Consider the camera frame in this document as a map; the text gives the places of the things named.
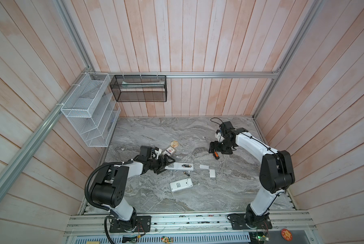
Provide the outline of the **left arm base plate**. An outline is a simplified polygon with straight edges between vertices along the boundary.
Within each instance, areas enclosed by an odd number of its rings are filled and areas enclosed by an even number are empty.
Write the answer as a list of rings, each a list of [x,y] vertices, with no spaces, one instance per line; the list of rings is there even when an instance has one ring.
[[[110,233],[147,233],[151,228],[151,216],[138,216],[136,220],[122,221],[112,218]]]

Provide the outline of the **white TV remote battery cover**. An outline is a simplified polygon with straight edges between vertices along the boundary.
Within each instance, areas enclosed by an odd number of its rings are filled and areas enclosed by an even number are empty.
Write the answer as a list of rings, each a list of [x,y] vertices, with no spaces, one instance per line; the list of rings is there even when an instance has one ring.
[[[199,165],[199,168],[209,170],[209,166],[207,166],[207,165]]]

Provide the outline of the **orange black screwdriver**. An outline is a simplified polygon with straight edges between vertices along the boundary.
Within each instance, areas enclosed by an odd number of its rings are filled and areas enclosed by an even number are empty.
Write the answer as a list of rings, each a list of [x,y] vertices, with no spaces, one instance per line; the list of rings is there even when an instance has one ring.
[[[206,142],[209,144],[208,152],[214,156],[216,160],[219,160],[219,155],[216,151],[216,142],[215,141],[209,141],[208,138],[205,137]]]

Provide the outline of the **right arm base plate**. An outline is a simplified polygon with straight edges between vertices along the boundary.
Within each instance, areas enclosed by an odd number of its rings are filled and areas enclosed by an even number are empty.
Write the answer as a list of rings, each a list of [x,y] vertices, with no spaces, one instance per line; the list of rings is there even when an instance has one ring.
[[[246,229],[272,229],[272,223],[269,219],[269,213],[263,216],[256,216],[251,212],[232,213],[227,216],[233,230]]]

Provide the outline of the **white TV remote control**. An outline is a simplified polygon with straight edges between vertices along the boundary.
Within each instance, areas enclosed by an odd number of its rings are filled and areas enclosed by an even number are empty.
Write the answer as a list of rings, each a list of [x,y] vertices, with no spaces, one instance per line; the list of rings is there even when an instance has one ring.
[[[166,170],[177,170],[177,171],[194,171],[194,165],[191,163],[179,163],[174,162],[165,167]]]

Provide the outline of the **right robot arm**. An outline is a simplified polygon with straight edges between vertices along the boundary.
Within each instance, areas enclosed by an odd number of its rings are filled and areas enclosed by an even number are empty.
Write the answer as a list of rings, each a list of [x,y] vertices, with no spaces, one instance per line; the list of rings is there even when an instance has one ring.
[[[261,188],[248,204],[244,216],[246,226],[260,228],[258,224],[268,220],[269,209],[276,198],[295,183],[291,155],[286,150],[266,145],[244,128],[234,128],[230,121],[219,124],[216,139],[209,143],[209,153],[231,155],[237,147],[241,147],[261,163]]]

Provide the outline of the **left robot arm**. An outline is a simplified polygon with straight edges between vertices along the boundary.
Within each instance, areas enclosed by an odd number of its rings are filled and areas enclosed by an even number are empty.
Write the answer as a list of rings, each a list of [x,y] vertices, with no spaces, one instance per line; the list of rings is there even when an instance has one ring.
[[[135,208],[124,198],[127,180],[151,170],[161,174],[166,166],[175,162],[169,155],[162,155],[157,147],[141,146],[140,153],[127,162],[104,163],[88,177],[84,195],[95,208],[111,213],[121,221],[131,221]]]

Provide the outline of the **white air conditioner remote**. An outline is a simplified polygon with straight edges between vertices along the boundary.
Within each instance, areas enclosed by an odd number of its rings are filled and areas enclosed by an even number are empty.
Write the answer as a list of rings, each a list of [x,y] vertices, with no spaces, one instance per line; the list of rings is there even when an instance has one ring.
[[[172,192],[189,189],[192,187],[193,187],[193,183],[190,178],[170,183],[170,189]]]

